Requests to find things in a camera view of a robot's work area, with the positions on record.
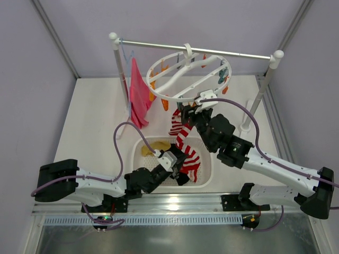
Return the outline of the white round clip hanger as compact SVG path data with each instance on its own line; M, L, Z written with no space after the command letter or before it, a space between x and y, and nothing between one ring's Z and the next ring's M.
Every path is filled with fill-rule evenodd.
M193 102L205 90L221 94L228 87L233 70L219 53L195 50L186 43L157 60L146 74L150 92L171 102Z

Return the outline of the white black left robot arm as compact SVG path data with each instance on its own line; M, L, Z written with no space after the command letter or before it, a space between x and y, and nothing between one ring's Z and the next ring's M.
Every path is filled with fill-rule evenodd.
M67 159L41 166L35 201L51 203L61 199L77 201L89 207L105 207L117 199L137 199L150 194L168 178L180 175L187 156L182 152L158 151L158 164L152 170L140 167L120 177L93 174Z

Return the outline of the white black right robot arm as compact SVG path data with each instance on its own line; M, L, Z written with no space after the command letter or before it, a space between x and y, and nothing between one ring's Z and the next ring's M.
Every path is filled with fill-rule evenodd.
M212 107L218 102L232 104L252 119L256 130L254 143L235 136L235 127L222 114L212 116ZM223 164L281 183L280 186L244 184L238 199L245 209L254 205L294 206L309 216L328 219L334 189L338 186L331 169L306 168L263 152L258 145L260 130L256 119L245 107L229 99L219 99L215 95L198 97L195 105L177 108L181 112L181 122L195 127L206 149L215 153Z

